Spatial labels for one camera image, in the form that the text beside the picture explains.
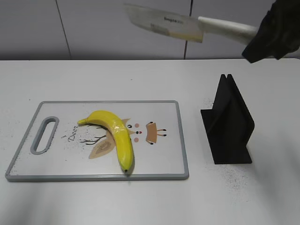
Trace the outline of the black gloved hand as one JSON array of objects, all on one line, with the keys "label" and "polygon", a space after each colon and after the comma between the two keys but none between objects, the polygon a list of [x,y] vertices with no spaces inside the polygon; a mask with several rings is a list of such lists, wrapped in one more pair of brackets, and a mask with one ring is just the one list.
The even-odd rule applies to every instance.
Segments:
[{"label": "black gloved hand", "polygon": [[300,48],[300,2],[275,1],[242,56],[250,63],[267,57],[279,60]]}]

